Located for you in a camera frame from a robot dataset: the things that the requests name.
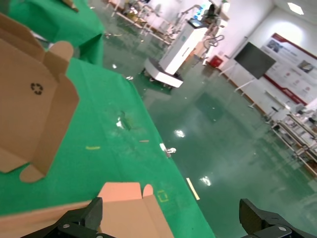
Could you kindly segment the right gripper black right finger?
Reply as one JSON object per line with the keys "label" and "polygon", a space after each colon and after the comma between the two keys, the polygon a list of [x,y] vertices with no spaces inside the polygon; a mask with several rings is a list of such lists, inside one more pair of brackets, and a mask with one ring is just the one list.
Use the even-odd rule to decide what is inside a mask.
{"label": "right gripper black right finger", "polygon": [[239,202],[239,221],[247,238],[314,238],[295,228],[277,213],[261,210],[250,200]]}

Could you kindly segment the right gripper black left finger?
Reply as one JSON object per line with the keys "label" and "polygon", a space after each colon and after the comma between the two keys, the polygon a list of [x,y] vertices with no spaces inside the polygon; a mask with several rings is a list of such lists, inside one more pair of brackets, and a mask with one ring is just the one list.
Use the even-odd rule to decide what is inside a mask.
{"label": "right gripper black left finger", "polygon": [[103,200],[93,199],[86,207],[67,211],[53,225],[26,235],[26,238],[103,238],[98,231],[103,218]]}

